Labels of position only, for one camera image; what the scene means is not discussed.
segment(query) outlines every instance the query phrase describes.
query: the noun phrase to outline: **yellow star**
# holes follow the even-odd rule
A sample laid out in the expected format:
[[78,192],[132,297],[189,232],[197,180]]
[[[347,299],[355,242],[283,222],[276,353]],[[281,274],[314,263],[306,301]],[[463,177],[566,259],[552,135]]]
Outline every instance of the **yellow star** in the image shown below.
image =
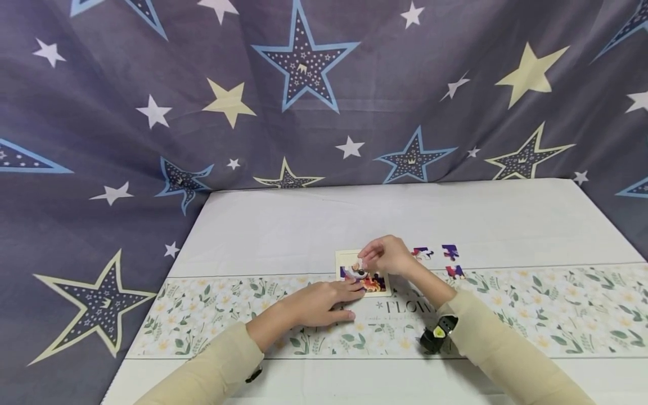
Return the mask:
[[237,124],[238,114],[254,115],[255,117],[257,116],[256,114],[254,114],[254,111],[252,111],[241,101],[241,98],[243,97],[243,86],[245,85],[245,83],[241,83],[237,87],[234,87],[232,90],[227,91],[211,80],[207,79],[207,81],[209,82],[211,90],[216,96],[216,100],[214,100],[207,107],[203,108],[203,111],[225,113],[225,116],[227,117],[229,124],[232,125],[232,128],[234,128],[234,126]]
[[547,80],[547,76],[544,74],[568,48],[562,48],[559,51],[538,59],[527,42],[522,53],[520,66],[505,78],[495,83],[496,86],[513,86],[509,108],[513,107],[513,104],[520,100],[524,93],[529,90],[535,90],[541,93],[551,92],[551,84],[549,84],[549,80]]
[[290,170],[288,162],[286,162],[286,157],[284,156],[283,163],[281,164],[281,175],[278,179],[260,179],[252,177],[254,180],[258,181],[261,184],[269,186],[277,186],[280,189],[298,189],[301,187],[306,187],[307,185],[313,184],[316,181],[322,180],[324,177],[297,177]]
[[121,281],[121,249],[108,262],[94,284],[45,275],[34,276],[74,304],[79,312],[65,330],[29,365],[50,357],[97,333],[117,357],[122,341],[122,315],[157,294],[126,290]]

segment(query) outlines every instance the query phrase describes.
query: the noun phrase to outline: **black smartwatch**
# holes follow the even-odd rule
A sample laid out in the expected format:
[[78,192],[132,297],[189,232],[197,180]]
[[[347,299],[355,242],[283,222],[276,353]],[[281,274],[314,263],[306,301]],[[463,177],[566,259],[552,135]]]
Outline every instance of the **black smartwatch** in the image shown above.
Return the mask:
[[420,343],[428,352],[438,354],[441,351],[443,342],[457,327],[459,318],[454,315],[444,315],[439,318],[439,323],[434,329],[425,328]]

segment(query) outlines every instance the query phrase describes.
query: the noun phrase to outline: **beige sleeve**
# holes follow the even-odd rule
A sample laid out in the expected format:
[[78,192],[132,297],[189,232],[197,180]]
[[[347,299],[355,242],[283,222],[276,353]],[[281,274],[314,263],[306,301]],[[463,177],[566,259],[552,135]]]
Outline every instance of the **beige sleeve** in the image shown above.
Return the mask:
[[263,360],[263,353],[238,322],[196,357],[180,366],[135,405],[218,405],[238,390]]
[[477,297],[460,291],[438,311],[456,315],[450,338],[518,405],[594,405],[551,359],[509,328]]

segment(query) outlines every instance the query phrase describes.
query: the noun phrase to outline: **white star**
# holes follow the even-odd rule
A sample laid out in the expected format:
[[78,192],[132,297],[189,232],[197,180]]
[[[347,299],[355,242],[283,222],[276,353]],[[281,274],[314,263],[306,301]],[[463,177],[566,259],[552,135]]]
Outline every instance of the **white star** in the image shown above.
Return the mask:
[[468,72],[464,73],[458,82],[448,83],[448,93],[446,93],[445,96],[443,96],[443,98],[439,101],[443,101],[443,99],[446,98],[447,96],[450,96],[450,99],[452,100],[452,97],[454,97],[454,93],[457,91],[459,86],[462,86],[463,84],[470,82],[470,79],[465,78],[467,74]]
[[630,111],[638,110],[640,108],[645,109],[648,111],[648,91],[645,93],[635,93],[635,94],[628,94],[628,97],[634,101],[634,104],[630,106],[627,113]]
[[238,164],[238,159],[236,159],[236,160],[230,159],[228,166],[231,167],[232,170],[236,170],[237,167],[240,167],[240,165]]
[[583,173],[574,172],[574,174],[576,175],[576,178],[573,179],[573,180],[574,180],[576,183],[578,183],[579,186],[580,186],[580,185],[583,185],[583,182],[585,182],[585,181],[590,181],[590,180],[587,178],[587,170],[584,171]]
[[421,14],[424,8],[425,7],[416,8],[414,7],[414,2],[411,2],[410,10],[401,14],[401,16],[407,20],[405,23],[405,29],[409,28],[412,24],[421,25],[421,22],[419,22],[419,14]]
[[167,252],[164,254],[164,257],[171,256],[175,259],[176,253],[180,251],[180,249],[176,247],[176,243],[173,242],[170,246],[165,245],[165,247],[167,248]]
[[171,110],[171,107],[158,107],[152,95],[148,95],[148,107],[137,108],[137,111],[148,117],[148,127],[153,128],[157,122],[168,128],[164,114]]
[[223,17],[225,13],[238,14],[238,11],[229,0],[200,0],[198,5],[213,8],[218,16],[218,22],[223,25]]
[[107,200],[108,205],[112,207],[113,202],[115,202],[117,198],[125,198],[125,197],[133,196],[132,194],[128,194],[126,192],[128,191],[128,182],[126,182],[122,187],[119,187],[118,189],[104,186],[104,190],[106,190],[104,194],[101,194],[100,196],[91,197],[89,200]]
[[474,146],[471,150],[468,151],[468,157],[477,157],[477,152],[481,149],[477,149],[477,146]]
[[58,54],[58,50],[56,49],[55,43],[53,43],[52,45],[46,45],[38,38],[36,38],[36,41],[38,41],[38,46],[40,46],[41,49],[34,52],[33,53],[34,55],[44,57],[49,61],[49,64],[52,65],[52,67],[56,67],[57,60],[62,60],[63,62],[66,62],[63,56]]
[[342,159],[346,159],[351,155],[360,157],[360,152],[358,151],[358,149],[360,149],[362,145],[364,145],[364,142],[354,143],[351,140],[351,137],[347,136],[347,143],[344,145],[338,145],[336,146],[336,148],[344,151],[344,157]]

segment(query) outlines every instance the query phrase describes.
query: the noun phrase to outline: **right hand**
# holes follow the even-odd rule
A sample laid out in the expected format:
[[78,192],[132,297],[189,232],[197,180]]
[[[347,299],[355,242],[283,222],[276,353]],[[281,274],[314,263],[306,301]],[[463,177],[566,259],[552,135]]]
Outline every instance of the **right hand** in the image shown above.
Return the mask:
[[381,274],[402,275],[418,262],[401,238],[386,235],[374,239],[358,254],[367,269]]

